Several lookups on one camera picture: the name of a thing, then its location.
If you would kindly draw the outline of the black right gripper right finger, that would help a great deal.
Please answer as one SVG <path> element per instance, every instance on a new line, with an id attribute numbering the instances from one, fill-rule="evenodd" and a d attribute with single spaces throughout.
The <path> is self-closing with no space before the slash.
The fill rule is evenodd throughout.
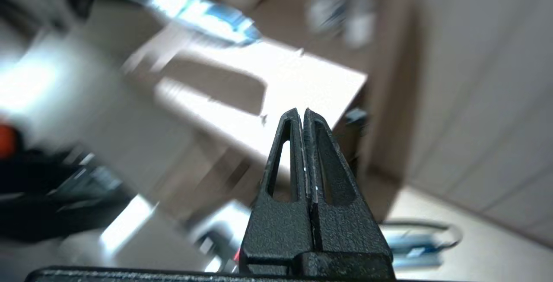
<path id="1" fill-rule="evenodd" d="M 313 249 L 304 276 L 394 279 L 393 255 L 326 120 L 307 109 L 304 147 Z"/>

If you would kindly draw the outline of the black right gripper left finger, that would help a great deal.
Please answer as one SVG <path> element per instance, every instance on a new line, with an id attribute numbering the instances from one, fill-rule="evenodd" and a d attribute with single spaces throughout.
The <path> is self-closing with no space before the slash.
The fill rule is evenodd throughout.
<path id="1" fill-rule="evenodd" d="M 320 163 L 316 158 L 306 109 L 300 118 L 296 108 L 280 118 L 260 190 L 239 252 L 241 272 L 269 276 L 321 276 L 316 207 L 322 190 Z M 284 143 L 289 143 L 291 200 L 274 199 Z"/>

